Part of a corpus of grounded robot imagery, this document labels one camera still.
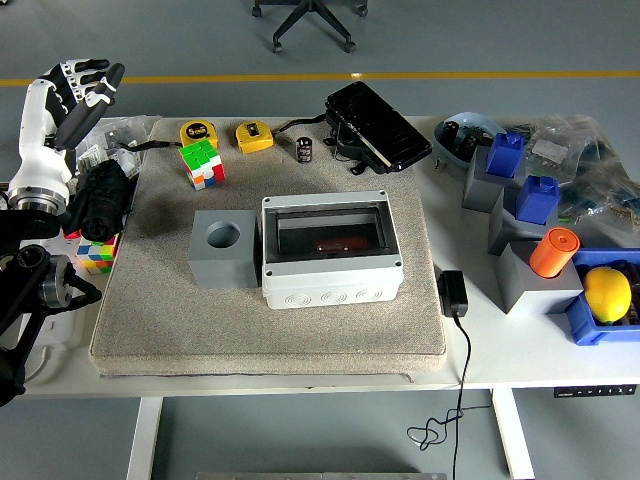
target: power adapter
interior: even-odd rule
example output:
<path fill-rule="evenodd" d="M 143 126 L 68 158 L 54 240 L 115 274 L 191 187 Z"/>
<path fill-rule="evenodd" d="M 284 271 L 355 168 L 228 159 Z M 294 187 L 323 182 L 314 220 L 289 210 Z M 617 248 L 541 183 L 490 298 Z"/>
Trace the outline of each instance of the power adapter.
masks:
<path fill-rule="evenodd" d="M 460 270 L 445 270 L 438 277 L 438 293 L 446 317 L 464 317 L 469 308 L 464 276 Z"/>

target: blue plastic part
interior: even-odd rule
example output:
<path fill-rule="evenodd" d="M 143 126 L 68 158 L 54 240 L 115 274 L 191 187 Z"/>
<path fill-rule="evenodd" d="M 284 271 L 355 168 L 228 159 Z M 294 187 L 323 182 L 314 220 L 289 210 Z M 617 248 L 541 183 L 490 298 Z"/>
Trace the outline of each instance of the blue plastic part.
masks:
<path fill-rule="evenodd" d="M 640 248 L 581 248 L 571 259 L 576 267 L 598 267 L 620 260 L 640 265 Z M 591 314 L 584 293 L 567 308 L 571 336 L 576 345 L 597 345 L 605 342 L 640 342 L 640 325 L 603 326 Z"/>
<path fill-rule="evenodd" d="M 544 225 L 560 202 L 560 187 L 552 177 L 528 176 L 516 198 L 516 219 Z"/>
<path fill-rule="evenodd" d="M 498 133 L 487 157 L 487 173 L 513 178 L 524 157 L 524 139 L 515 132 Z"/>

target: rubik's cube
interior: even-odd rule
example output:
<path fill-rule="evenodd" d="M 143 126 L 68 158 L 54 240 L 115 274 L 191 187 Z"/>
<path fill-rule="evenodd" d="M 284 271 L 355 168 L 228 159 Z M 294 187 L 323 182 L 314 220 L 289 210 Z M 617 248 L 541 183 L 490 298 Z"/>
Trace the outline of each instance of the rubik's cube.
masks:
<path fill-rule="evenodd" d="M 118 251 L 118 240 L 120 234 L 115 235 L 111 240 L 100 243 L 91 242 L 85 238 L 80 240 L 76 257 L 82 266 L 89 273 L 109 273 Z"/>
<path fill-rule="evenodd" d="M 187 175 L 196 190 L 211 187 L 225 179 L 220 155 L 209 140 L 202 140 L 180 149 Z"/>

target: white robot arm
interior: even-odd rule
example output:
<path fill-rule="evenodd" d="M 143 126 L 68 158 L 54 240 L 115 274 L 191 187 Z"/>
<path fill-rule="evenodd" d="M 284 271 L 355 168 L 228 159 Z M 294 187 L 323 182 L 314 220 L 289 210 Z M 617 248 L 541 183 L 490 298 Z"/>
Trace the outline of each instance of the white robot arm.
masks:
<path fill-rule="evenodd" d="M 69 60 L 56 65 L 28 88 L 19 151 L 22 165 L 9 183 L 9 205 L 17 210 L 65 211 L 72 174 L 66 156 L 113 103 L 124 74 L 107 60 Z"/>

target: yellow lemon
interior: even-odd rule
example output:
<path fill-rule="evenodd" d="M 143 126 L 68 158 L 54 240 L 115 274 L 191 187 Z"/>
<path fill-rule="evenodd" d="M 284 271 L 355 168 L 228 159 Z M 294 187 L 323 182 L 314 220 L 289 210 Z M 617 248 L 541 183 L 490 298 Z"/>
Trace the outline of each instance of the yellow lemon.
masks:
<path fill-rule="evenodd" d="M 596 267 L 584 277 L 584 295 L 593 316 L 602 323 L 620 320 L 631 304 L 631 286 L 622 272 Z"/>

